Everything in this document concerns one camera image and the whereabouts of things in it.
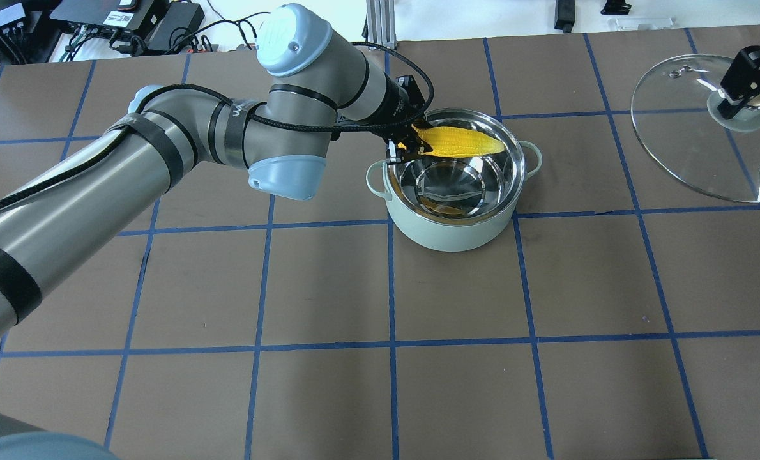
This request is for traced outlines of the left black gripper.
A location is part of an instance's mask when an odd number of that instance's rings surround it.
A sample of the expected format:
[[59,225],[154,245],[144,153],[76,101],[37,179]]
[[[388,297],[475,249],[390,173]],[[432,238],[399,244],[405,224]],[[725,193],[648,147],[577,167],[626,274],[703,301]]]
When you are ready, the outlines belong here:
[[[410,123],[395,125],[409,119],[425,105],[425,97],[413,75],[403,75],[392,79],[386,76],[386,93],[380,105],[380,136],[383,139],[412,139],[415,131],[426,131],[429,122],[418,118]],[[423,141],[386,143],[386,163],[388,165],[404,165],[418,160],[422,155],[433,152],[433,147]]]

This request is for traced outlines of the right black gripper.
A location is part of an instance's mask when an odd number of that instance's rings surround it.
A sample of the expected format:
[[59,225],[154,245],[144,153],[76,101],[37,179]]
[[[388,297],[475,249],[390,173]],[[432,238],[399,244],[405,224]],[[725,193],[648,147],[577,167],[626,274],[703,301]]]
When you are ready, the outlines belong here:
[[742,109],[760,108],[760,46],[740,50],[721,80],[724,101],[718,105],[722,119],[732,120]]

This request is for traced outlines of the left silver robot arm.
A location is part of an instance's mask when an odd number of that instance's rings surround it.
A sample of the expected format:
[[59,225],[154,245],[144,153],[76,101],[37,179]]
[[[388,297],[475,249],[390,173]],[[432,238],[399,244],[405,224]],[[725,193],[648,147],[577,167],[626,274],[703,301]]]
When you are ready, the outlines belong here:
[[0,200],[0,337],[202,161],[303,201],[321,183],[333,134],[408,143],[429,102],[359,46],[304,6],[281,6],[257,42],[274,78],[265,102],[187,82],[143,89],[96,142]]

